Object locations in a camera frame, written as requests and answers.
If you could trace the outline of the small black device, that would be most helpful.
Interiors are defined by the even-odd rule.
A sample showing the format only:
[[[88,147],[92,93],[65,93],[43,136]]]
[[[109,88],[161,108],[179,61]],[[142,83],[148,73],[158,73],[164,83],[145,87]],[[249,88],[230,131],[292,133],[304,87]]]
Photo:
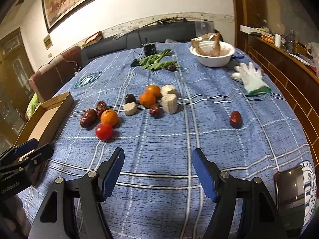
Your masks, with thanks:
[[[145,56],[151,56],[157,53],[155,43],[148,42],[147,38],[145,38],[145,42],[142,44],[142,47]]]

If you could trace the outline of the dark jujube by greens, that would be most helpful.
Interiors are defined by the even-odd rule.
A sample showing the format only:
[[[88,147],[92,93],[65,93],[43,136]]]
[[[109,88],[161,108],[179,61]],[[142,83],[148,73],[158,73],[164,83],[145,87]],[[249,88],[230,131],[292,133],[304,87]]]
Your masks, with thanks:
[[[176,71],[176,66],[175,66],[175,65],[169,65],[169,66],[167,67],[167,69],[168,69],[169,71],[173,72],[173,71]]]

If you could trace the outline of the shallow cardboard box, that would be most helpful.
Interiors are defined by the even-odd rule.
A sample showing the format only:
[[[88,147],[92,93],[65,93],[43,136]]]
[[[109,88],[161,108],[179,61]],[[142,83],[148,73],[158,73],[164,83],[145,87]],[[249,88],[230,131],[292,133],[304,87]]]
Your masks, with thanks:
[[[70,92],[40,104],[18,136],[15,146],[32,139],[38,141],[38,147],[49,144],[73,104],[74,99]]]

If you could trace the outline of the blue plaid tablecloth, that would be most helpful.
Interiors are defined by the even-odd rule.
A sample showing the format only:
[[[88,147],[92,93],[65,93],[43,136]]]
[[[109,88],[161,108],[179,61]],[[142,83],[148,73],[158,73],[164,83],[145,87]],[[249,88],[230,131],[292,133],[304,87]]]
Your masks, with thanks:
[[[61,88],[70,92],[74,104],[54,139],[55,152],[44,165],[40,182],[20,193],[25,214],[33,221],[54,179],[73,180],[108,160],[116,147],[125,152],[125,162],[112,196],[102,204],[115,238],[200,238],[214,203],[205,196],[191,163],[191,153],[202,149],[219,169],[250,180],[260,177],[271,194],[273,176],[307,161],[311,168],[310,144],[294,111],[271,79],[263,80],[269,94],[248,96],[243,85],[231,78],[234,66],[250,57],[231,61],[223,68],[201,65],[188,43],[157,44],[171,49],[168,60],[177,61],[175,72],[131,67],[140,49],[121,51],[94,59]],[[162,95],[156,98],[160,118],[153,118],[139,102],[148,85],[174,85],[177,112],[168,114]],[[124,113],[125,96],[136,98],[137,113]],[[99,140],[95,129],[80,126],[88,109],[99,101],[118,115],[112,138]],[[239,111],[242,126],[229,119]]]

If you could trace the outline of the brown crumpled plastic bag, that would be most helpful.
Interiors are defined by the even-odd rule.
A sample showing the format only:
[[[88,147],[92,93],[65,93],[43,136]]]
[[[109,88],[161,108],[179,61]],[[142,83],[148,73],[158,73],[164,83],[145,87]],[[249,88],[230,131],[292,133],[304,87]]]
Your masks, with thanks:
[[[220,33],[206,34],[191,40],[191,44],[202,56],[218,57],[221,55]]]

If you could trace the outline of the central red jujube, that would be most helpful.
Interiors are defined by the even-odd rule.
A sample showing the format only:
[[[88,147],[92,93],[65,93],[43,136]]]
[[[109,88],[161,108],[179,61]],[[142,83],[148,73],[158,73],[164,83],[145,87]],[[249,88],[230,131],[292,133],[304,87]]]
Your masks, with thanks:
[[[160,118],[162,115],[162,111],[161,108],[159,107],[158,104],[153,104],[150,108],[149,108],[149,114],[153,117],[153,118]]]

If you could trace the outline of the wooden sideboard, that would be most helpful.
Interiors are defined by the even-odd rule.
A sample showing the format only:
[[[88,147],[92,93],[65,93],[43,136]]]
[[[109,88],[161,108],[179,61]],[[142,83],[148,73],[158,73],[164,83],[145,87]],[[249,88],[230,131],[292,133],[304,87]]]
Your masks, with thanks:
[[[318,166],[318,78],[310,67],[265,40],[239,31],[236,45],[270,77],[300,121]]]

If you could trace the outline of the framed picture on sofa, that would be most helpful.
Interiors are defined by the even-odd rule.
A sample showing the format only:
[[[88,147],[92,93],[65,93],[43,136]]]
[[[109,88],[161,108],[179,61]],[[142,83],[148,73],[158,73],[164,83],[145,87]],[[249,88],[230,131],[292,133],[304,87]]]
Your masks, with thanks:
[[[99,42],[101,39],[103,38],[103,34],[101,31],[91,35],[90,37],[88,37],[82,44],[82,48],[85,48],[86,46],[92,45],[92,44],[96,44],[97,42]]]

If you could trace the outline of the green leafy vegetable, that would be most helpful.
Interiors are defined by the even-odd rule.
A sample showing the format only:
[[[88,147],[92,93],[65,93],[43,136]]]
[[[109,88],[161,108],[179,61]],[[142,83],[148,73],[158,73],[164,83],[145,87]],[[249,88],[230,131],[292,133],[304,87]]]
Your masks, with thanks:
[[[149,71],[168,70],[169,65],[175,65],[176,69],[179,68],[177,61],[163,61],[164,57],[171,56],[171,49],[165,49],[155,55],[147,56],[139,60],[140,67]]]

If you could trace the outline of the black smartphone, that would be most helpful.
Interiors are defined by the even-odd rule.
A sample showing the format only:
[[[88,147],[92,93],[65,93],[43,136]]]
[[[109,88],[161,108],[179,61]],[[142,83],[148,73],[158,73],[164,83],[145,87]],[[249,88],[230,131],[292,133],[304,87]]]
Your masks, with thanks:
[[[276,205],[290,238],[301,235],[305,215],[305,188],[300,166],[274,175]]]

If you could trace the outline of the large red jujube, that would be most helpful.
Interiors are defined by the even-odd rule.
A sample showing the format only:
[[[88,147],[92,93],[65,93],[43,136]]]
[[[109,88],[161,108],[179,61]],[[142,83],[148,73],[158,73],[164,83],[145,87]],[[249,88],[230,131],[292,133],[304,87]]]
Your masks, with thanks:
[[[89,128],[96,123],[97,119],[98,115],[96,111],[93,109],[88,109],[80,119],[80,126],[82,128]]]

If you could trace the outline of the clear plastic container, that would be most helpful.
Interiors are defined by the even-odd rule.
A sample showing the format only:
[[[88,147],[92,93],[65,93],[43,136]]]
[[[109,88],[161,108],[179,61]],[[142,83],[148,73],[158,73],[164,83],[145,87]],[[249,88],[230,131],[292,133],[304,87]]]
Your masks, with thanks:
[[[195,22],[196,37],[215,33],[214,22],[209,20]]]

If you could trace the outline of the dark purple round fruit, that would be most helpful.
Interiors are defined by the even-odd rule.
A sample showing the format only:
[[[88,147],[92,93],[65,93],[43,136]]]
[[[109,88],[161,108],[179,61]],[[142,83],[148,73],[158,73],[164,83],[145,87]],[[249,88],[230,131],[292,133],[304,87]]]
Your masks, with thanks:
[[[136,98],[133,94],[127,94],[125,96],[125,103],[129,104],[129,103],[136,103]]]

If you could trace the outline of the wooden cabinet door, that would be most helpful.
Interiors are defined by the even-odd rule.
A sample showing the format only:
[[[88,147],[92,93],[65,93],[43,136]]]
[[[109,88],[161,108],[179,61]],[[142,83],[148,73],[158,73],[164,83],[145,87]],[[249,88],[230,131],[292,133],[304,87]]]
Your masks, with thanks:
[[[1,152],[15,144],[27,123],[25,112],[33,96],[34,74],[20,29],[1,39]]]

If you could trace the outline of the red tomato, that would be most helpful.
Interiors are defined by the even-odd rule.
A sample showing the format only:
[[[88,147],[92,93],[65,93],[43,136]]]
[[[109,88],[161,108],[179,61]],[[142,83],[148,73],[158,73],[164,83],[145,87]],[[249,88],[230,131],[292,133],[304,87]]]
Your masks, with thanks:
[[[95,129],[95,134],[99,140],[107,141],[112,138],[113,128],[107,124],[100,124]]]

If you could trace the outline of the white plastic bowl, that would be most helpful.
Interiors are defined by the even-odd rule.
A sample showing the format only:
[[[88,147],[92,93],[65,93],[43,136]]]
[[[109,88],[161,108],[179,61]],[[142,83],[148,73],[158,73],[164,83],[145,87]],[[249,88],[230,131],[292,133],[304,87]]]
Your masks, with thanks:
[[[230,62],[235,54],[235,48],[226,42],[219,42],[219,50],[215,50],[214,41],[199,42],[199,48],[191,46],[189,51],[204,66],[209,68],[220,68]]]

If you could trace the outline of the wrinkled dark red jujube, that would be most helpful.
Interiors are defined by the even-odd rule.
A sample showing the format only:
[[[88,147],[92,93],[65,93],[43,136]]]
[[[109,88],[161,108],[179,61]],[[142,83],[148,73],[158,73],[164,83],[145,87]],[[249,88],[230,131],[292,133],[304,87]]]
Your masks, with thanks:
[[[98,115],[98,117],[100,118],[102,116],[102,113],[104,111],[106,111],[108,109],[106,103],[104,101],[99,101],[97,103],[97,106],[96,106],[96,113]]]

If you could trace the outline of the white work glove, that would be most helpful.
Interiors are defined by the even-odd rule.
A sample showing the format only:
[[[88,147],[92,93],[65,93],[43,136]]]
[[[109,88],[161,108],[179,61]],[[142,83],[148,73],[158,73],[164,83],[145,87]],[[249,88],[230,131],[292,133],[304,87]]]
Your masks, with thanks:
[[[232,79],[243,84],[248,96],[258,96],[271,92],[271,88],[263,81],[262,70],[256,70],[254,64],[249,62],[248,65],[240,63],[234,67],[234,73],[231,74]]]

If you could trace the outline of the dark grey sofa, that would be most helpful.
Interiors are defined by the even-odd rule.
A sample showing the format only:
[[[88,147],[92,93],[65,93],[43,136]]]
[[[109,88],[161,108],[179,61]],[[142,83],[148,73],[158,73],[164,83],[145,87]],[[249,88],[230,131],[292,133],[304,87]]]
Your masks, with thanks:
[[[136,29],[118,39],[113,36],[103,38],[96,44],[89,45],[81,50],[82,67],[94,59],[109,53],[141,48],[146,42],[164,43],[167,39],[176,42],[189,42],[196,36],[195,22],[173,22],[156,24]]]

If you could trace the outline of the lone red jujube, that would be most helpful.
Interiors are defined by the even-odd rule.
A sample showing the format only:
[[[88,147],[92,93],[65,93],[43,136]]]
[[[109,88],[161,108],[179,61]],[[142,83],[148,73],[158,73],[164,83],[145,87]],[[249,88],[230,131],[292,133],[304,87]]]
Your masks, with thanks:
[[[240,128],[242,126],[242,116],[239,111],[232,111],[229,123],[234,128]]]

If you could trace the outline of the white cup on sideboard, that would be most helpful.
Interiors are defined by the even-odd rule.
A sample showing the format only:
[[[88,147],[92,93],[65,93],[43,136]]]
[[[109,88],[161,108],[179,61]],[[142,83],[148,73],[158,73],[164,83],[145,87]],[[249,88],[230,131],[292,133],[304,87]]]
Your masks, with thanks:
[[[275,45],[275,47],[280,48],[281,47],[281,41],[282,41],[282,36],[276,33],[275,37],[274,37],[274,45]]]

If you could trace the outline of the small beige yam piece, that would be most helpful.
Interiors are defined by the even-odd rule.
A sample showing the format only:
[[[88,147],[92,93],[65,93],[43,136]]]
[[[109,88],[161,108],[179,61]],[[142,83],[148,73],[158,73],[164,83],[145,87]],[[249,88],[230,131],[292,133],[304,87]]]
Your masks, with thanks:
[[[132,116],[134,114],[137,113],[137,105],[135,102],[132,102],[132,103],[126,103],[123,107],[124,109],[124,113],[127,115],[127,116]]]

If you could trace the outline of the orange mandarin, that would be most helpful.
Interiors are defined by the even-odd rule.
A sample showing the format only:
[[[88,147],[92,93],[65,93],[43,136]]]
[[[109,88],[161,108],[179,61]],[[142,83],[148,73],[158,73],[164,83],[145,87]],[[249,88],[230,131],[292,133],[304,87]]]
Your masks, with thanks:
[[[100,117],[100,122],[102,124],[106,124],[111,127],[116,126],[116,124],[118,123],[118,120],[119,120],[118,115],[114,110],[106,110],[102,113]]]
[[[151,93],[142,93],[139,98],[139,102],[142,106],[146,108],[151,108],[153,104],[156,103],[156,97]]]
[[[156,85],[148,85],[146,92],[152,94],[154,97],[159,98],[161,96],[160,88]]]

